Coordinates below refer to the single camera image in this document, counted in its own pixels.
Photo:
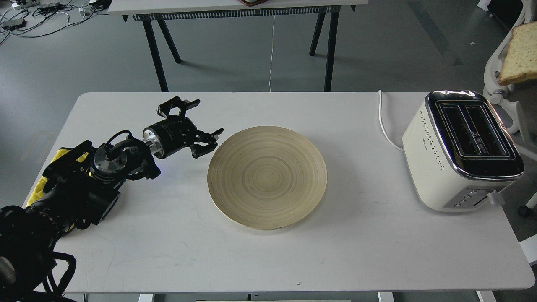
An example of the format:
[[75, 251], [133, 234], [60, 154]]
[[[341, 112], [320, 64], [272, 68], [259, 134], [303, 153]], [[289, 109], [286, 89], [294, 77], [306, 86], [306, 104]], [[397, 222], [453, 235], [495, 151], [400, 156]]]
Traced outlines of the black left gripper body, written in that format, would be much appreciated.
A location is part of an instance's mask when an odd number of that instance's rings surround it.
[[194, 143], [198, 129], [186, 117], [169, 116], [143, 130], [143, 140], [151, 153], [158, 159], [166, 159], [172, 154]]

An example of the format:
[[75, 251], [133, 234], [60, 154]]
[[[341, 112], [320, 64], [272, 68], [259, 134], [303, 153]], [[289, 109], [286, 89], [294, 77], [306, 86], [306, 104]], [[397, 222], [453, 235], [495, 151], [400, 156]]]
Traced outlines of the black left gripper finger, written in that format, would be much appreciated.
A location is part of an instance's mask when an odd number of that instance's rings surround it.
[[[200, 99], [194, 101], [182, 100], [180, 97], [172, 97], [168, 101], [160, 104], [157, 107], [156, 113], [164, 119], [181, 120], [186, 119], [186, 112], [197, 107], [200, 104]], [[171, 111], [178, 109], [177, 115], [173, 115]]]
[[224, 128], [219, 128], [213, 133], [206, 133], [196, 130], [192, 134], [192, 142], [189, 143], [189, 148], [194, 159], [207, 155], [214, 151], [217, 147], [219, 135], [224, 131]]

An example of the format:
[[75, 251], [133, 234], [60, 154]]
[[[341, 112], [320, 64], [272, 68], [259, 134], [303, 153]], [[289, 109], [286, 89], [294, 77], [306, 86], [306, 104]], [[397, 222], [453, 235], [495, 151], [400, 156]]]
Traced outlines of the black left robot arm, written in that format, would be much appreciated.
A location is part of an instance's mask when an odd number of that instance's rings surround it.
[[214, 151], [223, 128], [203, 132], [186, 116], [199, 104], [173, 97], [157, 107], [162, 120], [144, 128], [142, 139], [121, 130], [99, 147], [85, 140], [66, 149], [42, 173], [42, 197], [25, 208], [1, 209], [2, 302], [68, 300], [64, 294], [77, 261], [56, 252], [56, 243], [75, 228], [102, 222], [127, 180], [158, 177], [155, 159], [184, 148], [195, 159]]

